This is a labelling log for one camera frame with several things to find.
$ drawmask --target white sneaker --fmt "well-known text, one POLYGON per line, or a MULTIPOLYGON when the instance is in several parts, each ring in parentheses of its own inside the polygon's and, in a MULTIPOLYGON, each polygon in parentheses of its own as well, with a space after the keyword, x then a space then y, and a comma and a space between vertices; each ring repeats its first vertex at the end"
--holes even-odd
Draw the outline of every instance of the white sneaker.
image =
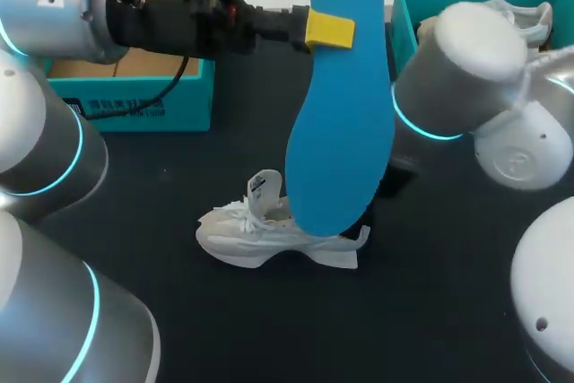
MULTIPOLYGON (((489 8, 501 13, 515 27, 529 48, 536 50, 544 45, 552 31, 552 5, 544 2, 536 8, 523 8, 509 4, 506 0, 484 2, 489 8)), ((421 22, 417 30, 419 43, 434 30, 438 17, 430 17, 421 22)))
POLYGON ((243 202, 215 208, 199 219, 196 237, 201 247, 222 262, 244 268, 258 268, 286 250, 304 253, 321 265, 357 268, 357 250, 367 242, 370 228, 363 226, 356 241, 311 237, 293 220, 289 199, 279 197, 282 184, 276 170, 256 174, 243 202))

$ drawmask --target black table surface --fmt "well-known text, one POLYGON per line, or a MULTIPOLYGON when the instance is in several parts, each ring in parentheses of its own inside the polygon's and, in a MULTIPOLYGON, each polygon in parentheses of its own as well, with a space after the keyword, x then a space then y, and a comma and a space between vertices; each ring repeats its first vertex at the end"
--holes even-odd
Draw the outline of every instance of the black table surface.
POLYGON ((283 170, 311 73, 310 57, 275 43, 226 56, 212 131, 106 135, 104 185, 41 230, 149 307, 160 383, 537 381, 510 263, 527 226, 570 196, 572 173, 549 191, 511 191, 486 178, 463 139, 398 198, 376 202, 357 271, 289 253, 245 270, 200 249, 200 216, 240 199, 259 170, 283 170))

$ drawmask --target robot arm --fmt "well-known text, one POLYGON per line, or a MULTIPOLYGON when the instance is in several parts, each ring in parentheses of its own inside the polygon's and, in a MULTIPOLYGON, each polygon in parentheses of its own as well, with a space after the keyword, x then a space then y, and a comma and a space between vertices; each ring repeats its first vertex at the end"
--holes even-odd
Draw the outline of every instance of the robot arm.
POLYGON ((569 50, 528 64, 506 19, 478 4, 450 6, 393 89, 394 163, 424 171, 470 133, 494 181, 519 190, 556 184, 572 160, 574 98, 567 84, 551 84, 552 70, 568 70, 573 57, 569 50))
POLYGON ((3 0, 0 44, 17 56, 103 64, 131 47, 207 59, 248 54, 257 36, 307 51, 309 11, 264 11, 243 0, 3 0))

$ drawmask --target cyan led ring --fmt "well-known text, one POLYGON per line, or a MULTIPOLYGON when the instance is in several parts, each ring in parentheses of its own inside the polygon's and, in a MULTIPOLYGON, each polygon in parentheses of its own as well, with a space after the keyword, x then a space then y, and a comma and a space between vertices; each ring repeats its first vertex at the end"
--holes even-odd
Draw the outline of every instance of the cyan led ring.
POLYGON ((538 373, 540 374, 540 376, 544 379, 544 381, 546 381, 546 383, 552 383, 552 382, 544 375, 544 373, 540 370, 540 368, 538 368, 538 365, 536 365, 535 360, 532 359, 532 356, 530 355, 530 352, 526 352, 526 354, 528 355, 528 358, 530 359, 530 361, 532 362, 532 364, 535 366, 536 370, 538 371, 538 373))
POLYGON ((91 313, 90 327, 88 328, 88 334, 83 341, 82 349, 80 349, 72 367, 70 367, 70 370, 62 379, 62 383, 70 383, 82 366, 83 361, 86 359, 88 351, 90 350, 91 342, 96 334, 98 319, 100 318, 100 287, 98 285, 98 280, 96 279, 96 274, 91 270, 88 264, 85 262, 83 264, 86 265, 86 268, 90 273, 91 283, 93 284, 93 312, 91 313))
POLYGON ((82 153, 82 147, 83 147, 83 130, 82 130, 82 123, 80 123, 80 118, 78 117, 78 115, 75 113, 75 111, 73 109, 70 108, 70 110, 72 111, 72 114, 74 114, 74 118, 75 118, 75 122, 78 125, 78 134, 79 134, 79 138, 78 138, 78 148, 75 151, 75 156, 74 159, 72 160, 72 163, 70 163, 70 166, 68 166, 68 169, 64 171, 64 173, 62 175, 60 175, 60 177, 54 181, 53 183, 49 184, 48 186, 45 186, 43 188, 41 188, 40 190, 36 190, 35 192, 29 192, 29 193, 11 193, 11 192, 6 192, 8 195, 11 196, 35 196, 35 195, 39 195, 41 193, 47 192, 48 190, 50 190, 51 188, 57 186, 58 184, 60 184, 62 181, 65 180, 65 178, 70 175, 70 172, 72 172, 72 170, 74 169, 75 165, 78 163, 78 160, 80 160, 80 154, 82 153))
POLYGON ((415 125, 412 121, 410 121, 403 114, 401 109, 398 107, 398 103, 396 103, 395 85, 394 84, 391 86, 391 95, 393 96, 393 106, 395 107, 396 114, 399 116, 399 118, 401 120, 403 120, 403 123, 405 123, 407 126, 409 126, 417 134, 425 136, 425 137, 430 138, 430 139, 436 139, 437 141, 453 141, 453 140, 458 139, 462 136, 462 134, 461 135, 453 135, 453 136, 440 136, 440 135, 434 135, 434 134, 431 134, 429 132, 422 130, 420 127, 415 125))
POLYGON ((27 57, 27 54, 22 53, 10 40, 10 37, 8 36, 8 33, 6 32, 6 29, 4 28, 4 25, 2 24, 2 20, 0 20, 0 38, 3 39, 3 41, 5 42, 5 44, 8 46, 9 49, 11 49, 14 53, 19 54, 21 56, 27 57))

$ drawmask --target blue insole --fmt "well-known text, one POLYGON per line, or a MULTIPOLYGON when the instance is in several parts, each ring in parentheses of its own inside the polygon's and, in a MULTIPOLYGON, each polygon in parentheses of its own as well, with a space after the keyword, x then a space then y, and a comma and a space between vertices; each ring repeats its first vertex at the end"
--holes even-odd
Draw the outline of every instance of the blue insole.
POLYGON ((295 220, 308 234, 339 234, 363 214, 390 157, 395 125, 384 0, 311 0, 355 21, 352 49, 316 47, 309 93, 285 162, 295 220))

